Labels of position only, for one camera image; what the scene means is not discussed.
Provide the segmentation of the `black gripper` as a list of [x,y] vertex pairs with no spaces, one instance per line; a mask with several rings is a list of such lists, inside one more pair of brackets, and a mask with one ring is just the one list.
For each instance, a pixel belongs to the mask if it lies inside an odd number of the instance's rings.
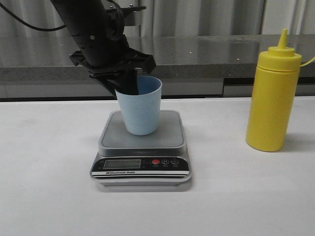
[[[101,65],[90,64],[81,51],[74,52],[70,59],[75,66],[81,65],[90,72],[90,78],[104,87],[115,99],[115,90],[127,95],[138,95],[137,70],[143,70],[150,74],[156,67],[153,55],[145,54],[129,48],[118,59],[110,59]],[[108,81],[108,75],[117,71],[123,71],[112,80]]]

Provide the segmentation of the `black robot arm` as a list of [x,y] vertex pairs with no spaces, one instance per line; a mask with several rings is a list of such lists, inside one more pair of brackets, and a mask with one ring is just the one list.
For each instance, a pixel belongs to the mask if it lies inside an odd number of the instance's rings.
[[54,8],[63,20],[79,50],[70,59],[86,68],[112,95],[120,92],[139,95],[137,72],[149,74],[156,67],[153,55],[131,48],[124,35],[125,18],[144,6],[106,10],[99,0],[54,0]]

